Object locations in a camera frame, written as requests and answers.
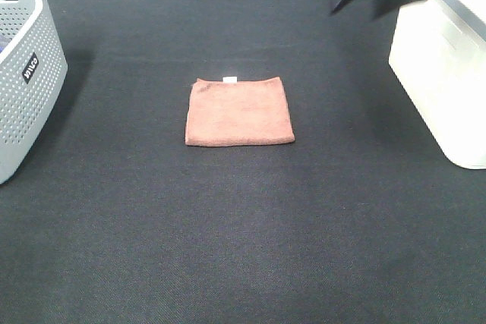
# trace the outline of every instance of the black fabric surface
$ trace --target black fabric surface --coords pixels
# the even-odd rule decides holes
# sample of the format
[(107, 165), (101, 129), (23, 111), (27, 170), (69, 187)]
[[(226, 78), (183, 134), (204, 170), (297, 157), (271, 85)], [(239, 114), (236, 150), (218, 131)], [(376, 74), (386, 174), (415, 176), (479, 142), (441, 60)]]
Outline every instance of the black fabric surface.
[[(0, 187), (0, 323), (486, 322), (486, 171), (446, 160), (371, 0), (49, 0), (69, 64)], [(196, 77), (296, 142), (184, 145)]]

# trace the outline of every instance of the white tag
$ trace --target white tag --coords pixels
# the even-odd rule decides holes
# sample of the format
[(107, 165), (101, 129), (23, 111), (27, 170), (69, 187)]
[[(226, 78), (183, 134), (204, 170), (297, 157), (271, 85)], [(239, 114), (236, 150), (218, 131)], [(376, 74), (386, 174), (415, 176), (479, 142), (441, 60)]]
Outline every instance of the white tag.
[(222, 79), (223, 83), (237, 83), (238, 78), (236, 76), (226, 76)]

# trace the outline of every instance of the towel label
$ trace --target towel label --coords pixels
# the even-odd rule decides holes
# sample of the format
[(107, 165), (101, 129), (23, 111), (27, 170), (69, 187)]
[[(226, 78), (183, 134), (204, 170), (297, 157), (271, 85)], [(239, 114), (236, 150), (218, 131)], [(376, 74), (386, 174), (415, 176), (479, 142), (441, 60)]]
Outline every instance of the towel label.
[(33, 73), (36, 72), (37, 67), (39, 66), (39, 59), (37, 58), (36, 53), (32, 54), (32, 57), (27, 62), (27, 66), (22, 71), (22, 76), (26, 83), (29, 83), (30, 79), (32, 79)]
[(223, 83), (237, 83), (238, 78), (236, 76), (226, 76), (222, 79)]

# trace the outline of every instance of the plastic basket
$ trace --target plastic basket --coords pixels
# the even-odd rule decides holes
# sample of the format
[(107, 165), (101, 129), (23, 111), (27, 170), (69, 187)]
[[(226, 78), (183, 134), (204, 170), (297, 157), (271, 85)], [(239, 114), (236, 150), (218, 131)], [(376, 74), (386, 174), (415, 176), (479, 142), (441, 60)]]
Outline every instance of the plastic basket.
[(390, 65), (446, 157), (484, 169), (486, 12), (481, 0), (467, 1), (479, 5), (479, 12), (459, 0), (403, 7)]
[(0, 1), (0, 183), (33, 145), (68, 66), (47, 0)]

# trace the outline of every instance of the orange towel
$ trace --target orange towel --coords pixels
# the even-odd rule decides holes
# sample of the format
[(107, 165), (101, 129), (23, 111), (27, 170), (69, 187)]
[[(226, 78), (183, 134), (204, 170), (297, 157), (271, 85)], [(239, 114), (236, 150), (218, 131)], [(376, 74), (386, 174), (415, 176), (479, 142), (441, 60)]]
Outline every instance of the orange towel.
[(223, 83), (197, 79), (189, 99), (185, 144), (243, 146), (295, 140), (279, 77)]

